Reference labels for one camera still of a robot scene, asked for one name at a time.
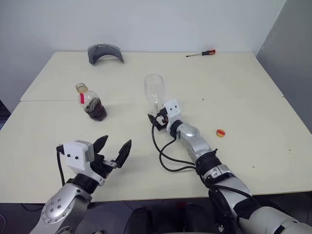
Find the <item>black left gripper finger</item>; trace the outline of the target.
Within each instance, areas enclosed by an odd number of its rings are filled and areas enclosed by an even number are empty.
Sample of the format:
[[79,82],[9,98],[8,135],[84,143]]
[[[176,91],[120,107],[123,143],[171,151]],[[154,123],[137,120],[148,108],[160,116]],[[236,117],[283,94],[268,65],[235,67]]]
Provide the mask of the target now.
[[132,140],[130,139],[119,150],[118,156],[116,158],[117,168],[121,168],[123,166],[124,162],[126,161],[126,159],[130,154],[131,146]]
[[94,154],[98,154],[103,147],[105,146],[105,143],[108,139],[108,135],[102,136],[98,138],[94,143],[93,143],[93,148],[94,148]]

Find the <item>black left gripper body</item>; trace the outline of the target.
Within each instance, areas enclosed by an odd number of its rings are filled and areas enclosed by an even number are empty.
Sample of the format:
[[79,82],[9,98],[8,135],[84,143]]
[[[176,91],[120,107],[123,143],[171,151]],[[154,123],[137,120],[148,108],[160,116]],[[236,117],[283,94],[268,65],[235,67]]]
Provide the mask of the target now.
[[102,178],[106,179],[113,169],[117,167],[117,163],[107,161],[103,155],[95,154],[94,161],[91,162],[91,169]]

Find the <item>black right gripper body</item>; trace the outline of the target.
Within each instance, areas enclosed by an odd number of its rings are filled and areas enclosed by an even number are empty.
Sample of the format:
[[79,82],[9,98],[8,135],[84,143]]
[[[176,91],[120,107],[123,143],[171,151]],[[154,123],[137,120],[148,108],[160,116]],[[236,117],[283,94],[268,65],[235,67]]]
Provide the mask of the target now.
[[168,125],[168,116],[167,115],[161,115],[158,113],[155,117],[155,127],[157,128],[158,131],[165,130]]

